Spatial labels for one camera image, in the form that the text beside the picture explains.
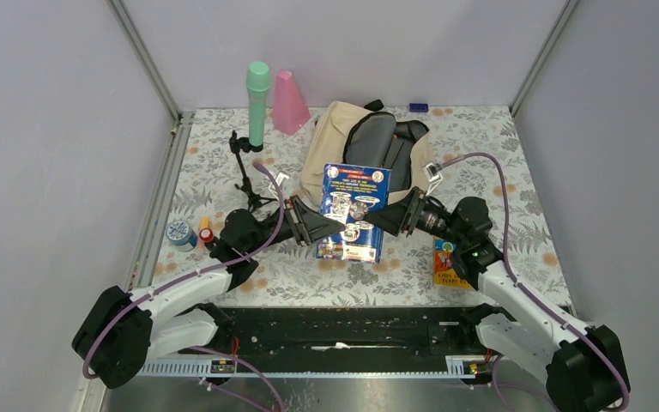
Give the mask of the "beige canvas backpack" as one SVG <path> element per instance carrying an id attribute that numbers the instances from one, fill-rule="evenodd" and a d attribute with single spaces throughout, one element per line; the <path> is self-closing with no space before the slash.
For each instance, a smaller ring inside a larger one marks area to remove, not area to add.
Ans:
<path id="1" fill-rule="evenodd" d="M 299 184 L 318 206 L 324 166 L 341 163 L 391 170 L 389 202 L 415 187 L 429 194 L 437 186 L 424 168 L 434 161 L 431 129 L 419 120 L 400 121 L 390 112 L 335 101 L 315 125 Z"/>

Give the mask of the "blue comic paperback book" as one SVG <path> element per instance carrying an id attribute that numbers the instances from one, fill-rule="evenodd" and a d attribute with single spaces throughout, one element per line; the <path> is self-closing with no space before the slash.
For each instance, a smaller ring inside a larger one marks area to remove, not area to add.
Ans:
<path id="1" fill-rule="evenodd" d="M 317 242 L 317 258 L 378 264 L 384 232 L 366 220 L 388 202 L 391 170 L 328 163 L 323 169 L 319 213 L 341 230 Z"/>

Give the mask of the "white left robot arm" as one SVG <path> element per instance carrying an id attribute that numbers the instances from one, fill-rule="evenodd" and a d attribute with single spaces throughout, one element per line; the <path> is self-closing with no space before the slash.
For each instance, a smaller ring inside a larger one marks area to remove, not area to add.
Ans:
<path id="1" fill-rule="evenodd" d="M 103 291 L 71 343 L 83 360 L 83 376 L 115 389 L 153 359 L 194 346 L 227 349 L 232 331 L 206 301 L 246 283 L 258 267 L 254 257 L 269 246 L 289 239 L 311 245 L 345 228 L 297 196 L 276 197 L 277 210 L 261 221 L 248 209 L 227 215 L 220 235 L 208 243 L 210 266 L 129 292 L 119 286 Z"/>

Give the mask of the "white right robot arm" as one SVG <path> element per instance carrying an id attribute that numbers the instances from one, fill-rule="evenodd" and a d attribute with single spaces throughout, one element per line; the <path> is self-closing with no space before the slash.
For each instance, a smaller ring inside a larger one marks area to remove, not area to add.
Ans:
<path id="1" fill-rule="evenodd" d="M 466 352 L 489 348 L 513 361 L 544 384 L 559 411 L 627 409 L 630 384 L 619 338 L 605 325 L 574 317 L 514 274 L 507 249 L 489 237 L 493 223 L 484 199 L 464 197 L 449 211 L 415 187 L 365 219 L 394 236 L 420 230 L 454 245 L 453 270 L 502 309 L 478 308 L 459 328 Z"/>

